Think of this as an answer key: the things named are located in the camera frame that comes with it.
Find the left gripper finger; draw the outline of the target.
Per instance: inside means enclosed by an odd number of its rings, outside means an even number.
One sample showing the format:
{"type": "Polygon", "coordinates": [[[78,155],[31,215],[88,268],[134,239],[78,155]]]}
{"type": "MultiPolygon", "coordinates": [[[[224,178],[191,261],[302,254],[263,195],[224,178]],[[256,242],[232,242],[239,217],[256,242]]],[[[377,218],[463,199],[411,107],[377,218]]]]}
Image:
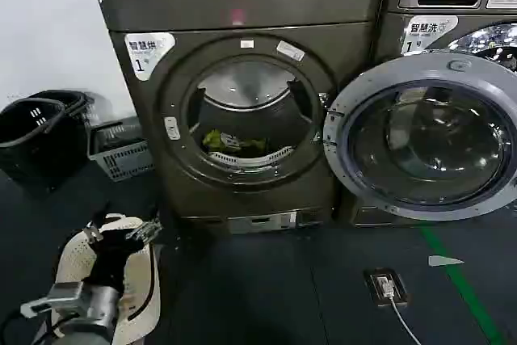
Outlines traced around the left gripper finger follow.
{"type": "Polygon", "coordinates": [[[127,241],[142,242],[142,244],[150,244],[163,230],[163,225],[160,220],[160,210],[155,209],[153,216],[144,221],[138,227],[125,235],[127,241]]]}
{"type": "Polygon", "coordinates": [[[91,218],[91,220],[83,228],[83,232],[87,236],[88,242],[90,244],[99,242],[103,239],[103,236],[100,232],[100,228],[105,223],[105,219],[107,216],[107,210],[108,210],[108,202],[106,202],[100,210],[97,210],[94,212],[94,215],[91,218]]]}

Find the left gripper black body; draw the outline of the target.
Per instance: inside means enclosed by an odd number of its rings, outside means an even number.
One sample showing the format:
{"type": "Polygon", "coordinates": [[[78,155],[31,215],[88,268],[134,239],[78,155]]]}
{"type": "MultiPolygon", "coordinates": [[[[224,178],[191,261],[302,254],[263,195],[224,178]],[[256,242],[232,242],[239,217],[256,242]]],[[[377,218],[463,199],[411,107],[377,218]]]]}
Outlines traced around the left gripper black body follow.
{"type": "Polygon", "coordinates": [[[106,230],[103,239],[90,244],[96,259],[85,283],[114,288],[124,293],[124,269],[128,258],[145,246],[142,240],[126,238],[128,230],[106,230]]]}

